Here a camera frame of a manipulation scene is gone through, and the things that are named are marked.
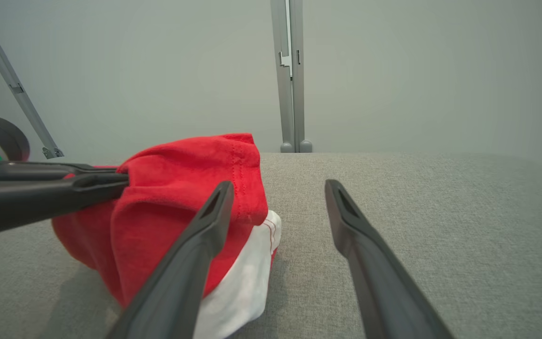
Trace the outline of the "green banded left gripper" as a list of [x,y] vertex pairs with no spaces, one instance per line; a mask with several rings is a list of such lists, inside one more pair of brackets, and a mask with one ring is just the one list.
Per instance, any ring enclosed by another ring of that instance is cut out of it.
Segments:
[[26,135],[0,117],[0,232],[111,201],[129,184],[117,167],[21,162],[29,157]]

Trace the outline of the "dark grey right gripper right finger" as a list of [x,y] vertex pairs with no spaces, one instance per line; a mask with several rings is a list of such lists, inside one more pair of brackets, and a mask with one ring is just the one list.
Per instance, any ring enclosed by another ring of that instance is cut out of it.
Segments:
[[346,188],[325,182],[336,249],[347,259],[366,339],[454,339]]

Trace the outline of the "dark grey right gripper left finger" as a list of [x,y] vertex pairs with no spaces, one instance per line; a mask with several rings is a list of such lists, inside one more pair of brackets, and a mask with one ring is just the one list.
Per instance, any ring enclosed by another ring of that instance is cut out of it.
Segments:
[[220,182],[107,339],[193,339],[209,266],[224,248],[233,201],[232,182]]

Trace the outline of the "red shorts with white stripe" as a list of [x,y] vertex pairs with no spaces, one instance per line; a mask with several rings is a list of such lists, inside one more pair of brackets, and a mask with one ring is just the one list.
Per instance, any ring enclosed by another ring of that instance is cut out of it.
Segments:
[[264,313],[282,221],[268,208],[248,133],[157,145],[125,161],[120,198],[63,215],[52,228],[69,254],[129,305],[220,182],[234,201],[224,248],[209,267],[194,339],[226,339]]

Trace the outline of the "grey slanted metal strut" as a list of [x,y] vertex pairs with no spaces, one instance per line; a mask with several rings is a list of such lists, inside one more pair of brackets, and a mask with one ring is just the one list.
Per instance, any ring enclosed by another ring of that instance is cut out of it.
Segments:
[[54,141],[54,138],[51,136],[51,133],[48,131],[45,123],[39,116],[36,108],[30,100],[30,97],[24,90],[24,86],[22,85],[21,80],[15,73],[1,45],[0,74],[6,81],[8,89],[11,91],[15,100],[19,104],[19,107],[22,109],[22,112],[26,116],[28,122],[32,125],[32,128],[35,130],[37,136],[43,144],[43,148],[45,148],[44,156],[47,159],[52,159],[54,157],[64,157],[62,150]]

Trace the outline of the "grey metal frame post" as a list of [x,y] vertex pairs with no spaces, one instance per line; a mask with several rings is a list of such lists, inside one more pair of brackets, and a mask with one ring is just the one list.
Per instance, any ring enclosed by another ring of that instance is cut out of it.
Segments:
[[303,0],[270,0],[282,153],[311,153],[305,136]]

